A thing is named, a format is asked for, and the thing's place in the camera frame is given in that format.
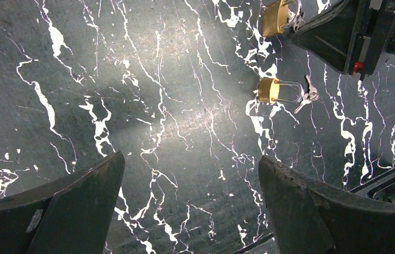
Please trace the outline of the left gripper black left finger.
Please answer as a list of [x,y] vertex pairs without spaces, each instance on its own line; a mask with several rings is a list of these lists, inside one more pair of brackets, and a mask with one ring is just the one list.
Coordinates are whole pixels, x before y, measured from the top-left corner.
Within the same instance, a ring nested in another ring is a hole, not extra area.
[[0,253],[102,253],[125,159],[95,166],[0,199]]

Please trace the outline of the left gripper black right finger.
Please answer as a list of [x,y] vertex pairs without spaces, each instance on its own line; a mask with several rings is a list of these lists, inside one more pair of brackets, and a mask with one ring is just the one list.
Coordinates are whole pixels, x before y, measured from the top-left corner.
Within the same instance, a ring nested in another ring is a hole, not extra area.
[[258,173],[280,253],[395,253],[395,204],[263,156]]

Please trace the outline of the medium brass padlock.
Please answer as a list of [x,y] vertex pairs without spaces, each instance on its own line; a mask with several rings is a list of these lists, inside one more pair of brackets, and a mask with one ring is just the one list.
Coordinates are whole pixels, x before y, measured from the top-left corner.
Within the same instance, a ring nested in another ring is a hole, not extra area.
[[[286,88],[293,89],[296,93],[296,98],[285,99],[280,96]],[[257,86],[256,99],[262,103],[285,103],[297,104],[300,103],[305,94],[303,85],[296,81],[284,81],[277,78],[261,78]]]

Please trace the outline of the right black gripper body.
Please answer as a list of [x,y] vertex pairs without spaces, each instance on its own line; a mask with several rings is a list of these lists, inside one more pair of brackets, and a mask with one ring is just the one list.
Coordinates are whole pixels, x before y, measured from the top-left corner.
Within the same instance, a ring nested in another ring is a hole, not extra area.
[[350,45],[350,75],[359,80],[395,56],[395,1],[359,1]]

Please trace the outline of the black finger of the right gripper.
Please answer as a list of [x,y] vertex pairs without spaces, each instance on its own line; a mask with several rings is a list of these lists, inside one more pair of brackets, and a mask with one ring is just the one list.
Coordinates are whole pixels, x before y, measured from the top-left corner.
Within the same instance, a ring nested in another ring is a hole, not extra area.
[[291,43],[310,51],[338,73],[346,74],[359,3],[337,2],[292,33]]

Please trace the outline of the large brass padlock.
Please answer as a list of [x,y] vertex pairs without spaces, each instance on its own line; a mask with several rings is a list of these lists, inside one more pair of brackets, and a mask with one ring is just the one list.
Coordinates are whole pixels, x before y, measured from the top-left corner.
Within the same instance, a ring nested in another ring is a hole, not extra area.
[[301,0],[275,1],[263,11],[261,35],[273,37],[284,34],[287,29],[296,32],[303,24]]

